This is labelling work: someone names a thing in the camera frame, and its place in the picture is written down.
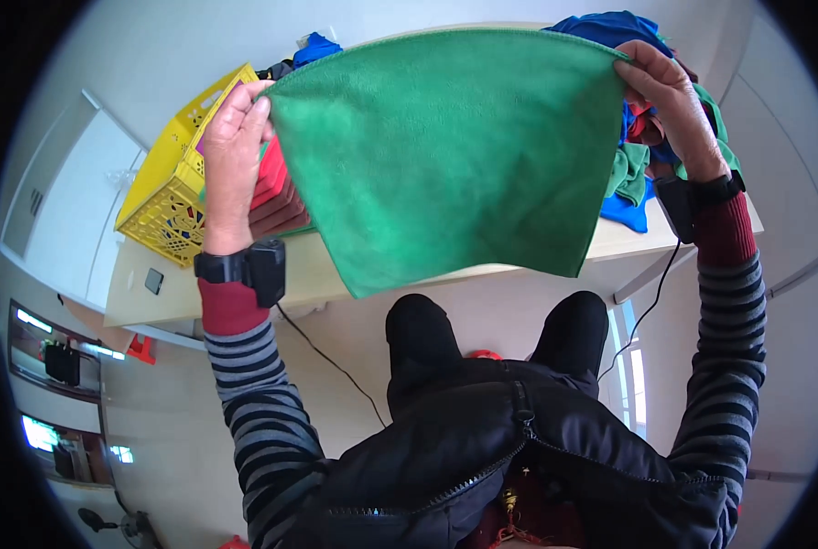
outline red stool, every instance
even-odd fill
[[[498,355],[493,350],[480,349],[474,350],[467,355],[468,358],[491,358],[491,360],[503,360],[504,358]]]
[[[235,536],[226,544],[220,545],[218,549],[249,549],[249,545],[242,542],[239,536]]]
[[[149,335],[144,335],[143,343],[140,343],[140,341],[137,339],[138,336],[139,334],[135,334],[134,339],[132,339],[131,343],[129,344],[128,350],[125,352],[129,355],[129,357],[134,357],[137,360],[154,365],[156,363],[156,358],[151,355],[150,351],[152,350],[152,342],[156,340],[151,338]]]

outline black cable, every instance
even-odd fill
[[[377,416],[378,416],[378,421],[381,423],[381,427],[387,427],[387,425],[385,425],[385,424],[384,424],[384,420],[383,420],[383,419],[381,419],[381,414],[379,414],[379,413],[378,413],[378,407],[377,407],[377,406],[375,406],[375,401],[373,401],[373,400],[372,400],[372,397],[371,397],[371,396],[369,396],[369,394],[368,394],[366,391],[364,391],[363,389],[361,389],[359,385],[357,385],[357,382],[356,382],[356,381],[354,381],[354,378],[353,378],[353,377],[351,377],[351,375],[350,375],[350,374],[349,374],[347,371],[342,370],[341,366],[337,365],[337,364],[335,363],[335,361],[334,361],[334,360],[332,360],[332,358],[329,358],[329,357],[327,357],[326,355],[324,355],[324,352],[323,352],[322,350],[319,350],[319,349],[318,349],[318,348],[317,348],[317,347],[316,347],[316,346],[315,346],[315,345],[314,345],[314,344],[311,342],[311,340],[309,339],[309,337],[308,337],[307,335],[305,335],[305,332],[303,332],[301,328],[299,328],[298,326],[296,326],[296,323],[294,323],[294,322],[292,321],[292,319],[290,319],[290,317],[289,317],[289,316],[287,316],[287,313],[284,313],[284,309],[282,309],[282,308],[281,308],[281,304],[280,304],[280,303],[275,303],[275,305],[278,307],[278,310],[279,310],[279,311],[281,311],[281,315],[284,317],[284,320],[285,320],[285,321],[287,321],[287,322],[289,323],[289,325],[290,325],[290,326],[292,326],[292,327],[293,327],[293,328],[294,328],[294,329],[295,329],[297,332],[299,332],[299,335],[301,335],[302,337],[304,337],[304,338],[305,338],[305,341],[307,341],[307,342],[308,342],[308,345],[311,345],[311,348],[312,348],[312,349],[314,349],[314,350],[316,350],[318,355],[320,355],[321,357],[326,358],[328,361],[330,361],[330,364],[332,364],[333,366],[335,366],[337,370],[339,370],[339,371],[341,371],[342,373],[344,373],[344,374],[345,374],[345,375],[348,377],[348,379],[350,379],[350,380],[351,380],[351,383],[353,383],[353,384],[354,384],[354,386],[357,388],[357,390],[358,390],[358,391],[360,391],[361,393],[363,393],[363,396],[365,396],[366,398],[368,398],[368,399],[369,399],[369,401],[370,401],[370,402],[372,402],[372,408],[375,410],[375,415],[377,415]]]
[[[668,260],[668,264],[666,265],[666,269],[662,271],[662,278],[659,279],[659,287],[656,289],[656,299],[653,300],[653,304],[650,305],[644,314],[641,315],[641,318],[637,319],[637,322],[634,323],[634,328],[631,329],[631,335],[628,336],[628,343],[625,344],[625,347],[616,351],[616,354],[613,355],[613,360],[610,363],[610,367],[604,370],[600,376],[598,376],[598,380],[601,381],[601,378],[604,377],[606,373],[611,371],[614,366],[616,366],[616,357],[619,357],[623,354],[623,350],[628,349],[631,347],[631,342],[634,339],[634,333],[637,331],[637,327],[641,325],[641,321],[647,316],[647,313],[650,313],[654,307],[656,307],[656,303],[659,302],[659,295],[662,293],[662,283],[666,281],[666,274],[668,274],[668,269],[672,268],[672,263],[674,263],[674,258],[678,255],[678,250],[680,249],[680,239],[678,239],[678,245],[674,247],[674,251],[672,252],[671,259]]]

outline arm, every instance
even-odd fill
[[[744,195],[696,219],[699,247],[698,352],[687,383],[687,410],[671,463],[688,474],[726,479],[720,539],[732,540],[766,378],[766,297]]]
[[[686,73],[640,40],[617,49],[634,60],[614,63],[628,84],[626,100],[647,99],[656,105],[689,180],[713,181],[729,174]],[[668,459],[675,470],[692,477],[725,480],[720,529],[711,540],[712,547],[724,547],[735,534],[759,388],[766,377],[766,288],[743,194],[700,212],[693,225],[699,248],[699,351],[687,383],[687,410]]]
[[[253,243],[249,205],[260,145],[272,138],[269,101],[253,98],[273,82],[247,82],[228,95],[204,135],[205,253],[230,256]],[[253,549],[273,547],[323,482],[328,461],[274,343],[269,311],[240,282],[199,280],[201,320]]]
[[[205,346],[244,492],[250,546],[272,547],[323,482],[328,460],[289,382],[268,310],[238,282],[199,280]]]

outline black jacket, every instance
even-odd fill
[[[284,546],[454,547],[526,445],[545,448],[539,465],[570,494],[590,547],[710,546],[723,478],[675,470],[545,366],[473,363],[347,451]]]

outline striped sleeve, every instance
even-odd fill
[[[725,479],[727,498],[712,547],[735,534],[738,504],[766,377],[766,296],[759,253],[733,267],[699,265],[698,352],[687,384],[687,410],[668,459],[680,471]]]
[[[327,474],[317,433],[265,320],[238,335],[205,333],[253,549],[274,547]]]

